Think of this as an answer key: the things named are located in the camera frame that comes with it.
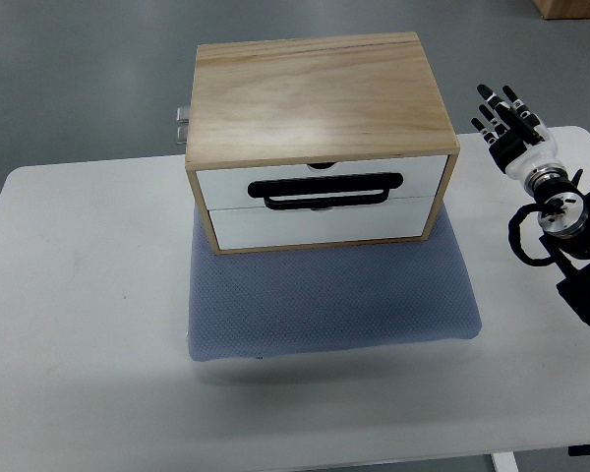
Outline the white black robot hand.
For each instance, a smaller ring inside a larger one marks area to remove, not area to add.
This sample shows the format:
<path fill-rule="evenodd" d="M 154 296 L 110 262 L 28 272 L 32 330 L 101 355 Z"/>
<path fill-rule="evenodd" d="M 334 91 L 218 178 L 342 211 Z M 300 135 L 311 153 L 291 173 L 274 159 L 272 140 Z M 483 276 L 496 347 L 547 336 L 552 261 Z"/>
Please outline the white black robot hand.
<path fill-rule="evenodd" d="M 482 117 L 474 117 L 471 123 L 502 174 L 519 182 L 531 196 L 543 183 L 567 178 L 555 138 L 511 87 L 497 94 L 479 84 L 477 92 L 483 99 L 479 105 Z"/>

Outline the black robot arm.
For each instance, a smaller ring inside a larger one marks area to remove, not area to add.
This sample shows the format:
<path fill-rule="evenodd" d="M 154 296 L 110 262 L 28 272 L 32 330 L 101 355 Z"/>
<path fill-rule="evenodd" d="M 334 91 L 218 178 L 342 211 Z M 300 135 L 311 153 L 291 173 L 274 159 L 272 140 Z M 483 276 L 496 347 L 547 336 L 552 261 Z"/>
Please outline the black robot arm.
<path fill-rule="evenodd" d="M 583 171 L 569 178 L 553 172 L 533 191 L 534 202 L 522 206 L 507 226 L 511 251 L 528 266 L 556 265 L 563 280 L 557 291 L 569 308 L 590 327 L 590 191 L 582 193 Z M 547 251 L 544 258 L 530 257 L 522 247 L 521 224 L 531 214 L 538 215 L 542 229 L 539 242 Z"/>

